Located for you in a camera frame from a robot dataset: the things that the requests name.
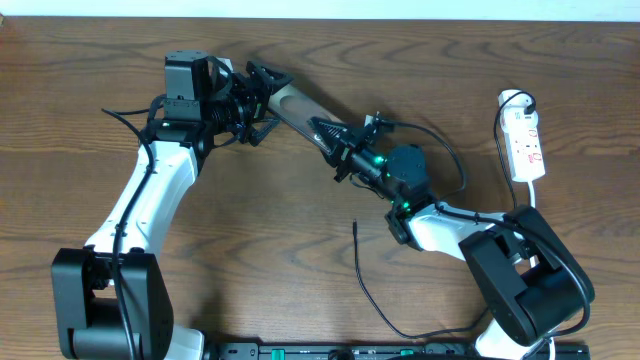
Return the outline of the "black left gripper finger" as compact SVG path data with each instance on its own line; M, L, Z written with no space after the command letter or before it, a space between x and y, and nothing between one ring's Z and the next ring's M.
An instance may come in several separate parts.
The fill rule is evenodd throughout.
M251 126L248 132L248 143L257 147L280 124L278 118L265 118L257 122L258 128Z
M294 80L289 73L270 68L257 61L249 61L246 64L246 71L251 82L269 95L274 95Z

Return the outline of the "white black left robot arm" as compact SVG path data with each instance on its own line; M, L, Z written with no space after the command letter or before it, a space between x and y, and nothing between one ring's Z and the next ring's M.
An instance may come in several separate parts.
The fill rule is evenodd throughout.
M136 131L133 173L101 227L51 266L59 345L69 359L208 359L203 332L177 325L158 263L169 227L215 137L259 144L270 98L288 74L251 62L235 72L201 51L175 51L164 94Z

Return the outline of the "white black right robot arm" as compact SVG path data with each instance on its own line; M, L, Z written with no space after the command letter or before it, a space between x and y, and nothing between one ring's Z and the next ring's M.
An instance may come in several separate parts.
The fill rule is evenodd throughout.
M399 243L466 263L492 316L475 341L480 356L530 359L546 349L556 358L554 339L587 325L593 285L535 208L483 214L450 206L431 190L421 147L375 150L392 122L354 128L313 117L309 124L336 181L357 177L359 187L390 201L385 219Z

